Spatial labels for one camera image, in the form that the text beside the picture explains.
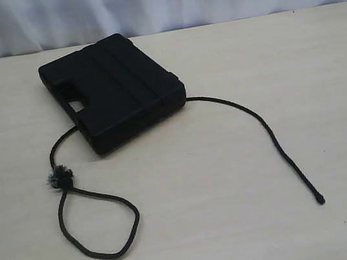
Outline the black plastic carrying case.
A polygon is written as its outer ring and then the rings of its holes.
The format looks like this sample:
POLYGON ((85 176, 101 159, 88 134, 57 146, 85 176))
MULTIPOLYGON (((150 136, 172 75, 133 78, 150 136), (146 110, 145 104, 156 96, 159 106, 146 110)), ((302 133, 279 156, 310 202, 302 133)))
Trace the black plastic carrying case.
POLYGON ((38 68, 51 95, 98 155, 179 110, 185 85, 115 33, 38 68))

